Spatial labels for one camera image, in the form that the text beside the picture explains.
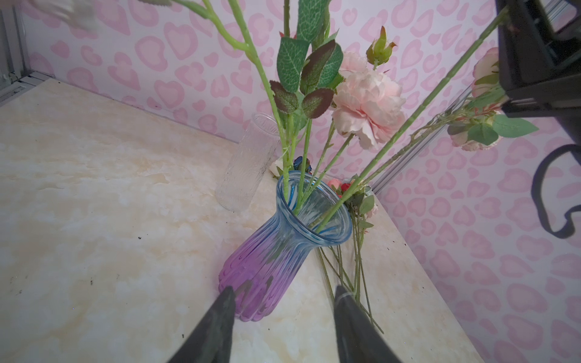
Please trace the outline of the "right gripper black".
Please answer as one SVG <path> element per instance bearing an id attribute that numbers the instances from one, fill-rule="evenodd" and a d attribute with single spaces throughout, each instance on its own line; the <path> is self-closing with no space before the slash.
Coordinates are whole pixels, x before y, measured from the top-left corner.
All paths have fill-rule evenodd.
<path id="1" fill-rule="evenodd" d="M 497 1 L 500 84 L 509 117 L 552 117 L 580 143 L 580 3 Z"/>

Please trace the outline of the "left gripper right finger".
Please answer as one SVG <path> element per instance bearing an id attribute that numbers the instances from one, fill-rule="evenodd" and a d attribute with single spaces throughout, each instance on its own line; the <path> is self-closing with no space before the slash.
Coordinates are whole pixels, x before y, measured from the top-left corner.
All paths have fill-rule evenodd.
<path id="1" fill-rule="evenodd" d="M 341 363 L 401 363 L 342 285 L 335 289 L 334 323 Z"/>

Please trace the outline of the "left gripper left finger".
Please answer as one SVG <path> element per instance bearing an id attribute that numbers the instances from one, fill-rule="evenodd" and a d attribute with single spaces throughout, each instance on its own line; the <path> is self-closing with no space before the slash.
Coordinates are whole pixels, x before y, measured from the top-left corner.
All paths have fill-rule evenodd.
<path id="1" fill-rule="evenodd" d="M 234 320 L 235 292 L 227 287 L 169 362 L 230 362 Z"/>

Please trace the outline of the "purple glass vase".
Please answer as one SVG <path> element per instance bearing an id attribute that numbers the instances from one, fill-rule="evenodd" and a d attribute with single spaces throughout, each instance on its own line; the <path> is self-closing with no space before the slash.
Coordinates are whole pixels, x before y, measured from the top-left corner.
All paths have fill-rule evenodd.
<path id="1" fill-rule="evenodd" d="M 301 188 L 314 185 L 314 178 L 298 171 L 289 180 L 279 180 L 275 189 L 275 214 L 258 228 L 224 263 L 219 289 L 235 292 L 235 316 L 243 322 L 258 322 L 277 307 L 308 257 L 319 247 L 335 247 L 353 232 L 345 206 L 322 224 L 325 213 L 340 198 L 327 185 L 319 184 L 299 206 Z"/>

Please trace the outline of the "small mixed roses spray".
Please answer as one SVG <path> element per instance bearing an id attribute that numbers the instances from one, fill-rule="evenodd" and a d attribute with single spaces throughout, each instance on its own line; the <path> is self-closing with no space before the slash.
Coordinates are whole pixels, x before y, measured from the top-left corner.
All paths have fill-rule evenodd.
<path id="1" fill-rule="evenodd" d="M 324 273 L 324 280 L 328 291 L 331 291 L 331 275 L 334 275 L 352 293 L 358 307 L 360 307 L 372 325 L 381 333 L 384 331 L 376 322 L 372 313 L 372 304 L 369 297 L 366 272 L 363 262 L 363 244 L 365 237 L 374 225 L 369 219 L 377 212 L 378 204 L 372 188 L 368 185 L 361 187 L 349 200 L 345 202 L 350 213 L 353 232 L 352 247 L 344 252 L 341 246 L 324 247 L 317 249 L 317 257 Z"/>

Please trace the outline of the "clear glass cylinder vase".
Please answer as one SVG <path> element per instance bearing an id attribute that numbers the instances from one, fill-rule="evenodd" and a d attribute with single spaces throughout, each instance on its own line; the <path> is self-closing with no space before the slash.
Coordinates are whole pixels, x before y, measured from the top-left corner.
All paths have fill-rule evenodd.
<path id="1" fill-rule="evenodd" d="M 215 197 L 222 207 L 234 213 L 249 207 L 279 144 L 275 119 L 254 114 L 216 188 Z"/>

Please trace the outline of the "orange rose stem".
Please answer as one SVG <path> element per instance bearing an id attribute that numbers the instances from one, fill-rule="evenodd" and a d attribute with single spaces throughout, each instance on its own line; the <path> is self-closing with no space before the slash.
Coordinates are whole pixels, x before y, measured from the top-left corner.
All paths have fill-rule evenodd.
<path id="1" fill-rule="evenodd" d="M 331 15 L 329 1 L 299 1 L 297 29 L 291 34 L 290 2 L 284 2 L 284 32 L 277 54 L 276 71 L 278 80 L 269 82 L 272 91 L 278 119 L 281 127 L 282 168 L 281 180 L 284 183 L 284 198 L 291 200 L 290 171 L 294 170 L 294 160 L 299 156 L 307 159 L 310 146 L 310 136 L 314 119 L 307 121 L 301 116 L 303 107 L 299 103 L 304 100 L 301 92 L 301 76 L 307 58 L 318 52 L 339 50 L 338 61 L 343 60 L 343 51 L 331 35 Z M 297 184 L 297 199 L 293 210 L 298 213 L 310 195 L 306 186 L 307 174 L 301 170 Z"/>

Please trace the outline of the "pink peony branch with bud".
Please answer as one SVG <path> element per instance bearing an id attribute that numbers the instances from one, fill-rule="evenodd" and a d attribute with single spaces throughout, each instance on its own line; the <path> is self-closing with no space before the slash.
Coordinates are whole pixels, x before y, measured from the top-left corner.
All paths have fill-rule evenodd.
<path id="1" fill-rule="evenodd" d="M 276 76 L 281 3 L 94 1 L 95 27 L 79 29 L 23 2 L 31 67 L 57 80 L 233 142 L 254 113 L 270 113 L 263 78 Z"/>

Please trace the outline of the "pink peony flower stem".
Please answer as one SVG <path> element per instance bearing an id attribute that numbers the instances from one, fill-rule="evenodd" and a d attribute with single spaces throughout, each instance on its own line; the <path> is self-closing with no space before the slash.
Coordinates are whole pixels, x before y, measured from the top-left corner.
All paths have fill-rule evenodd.
<path id="1" fill-rule="evenodd" d="M 405 122 L 402 86 L 388 75 L 369 68 L 359 54 L 339 50 L 311 54 L 304 64 L 299 103 L 310 121 L 332 110 L 332 126 L 343 137 L 357 137 L 364 150 L 385 144 Z"/>

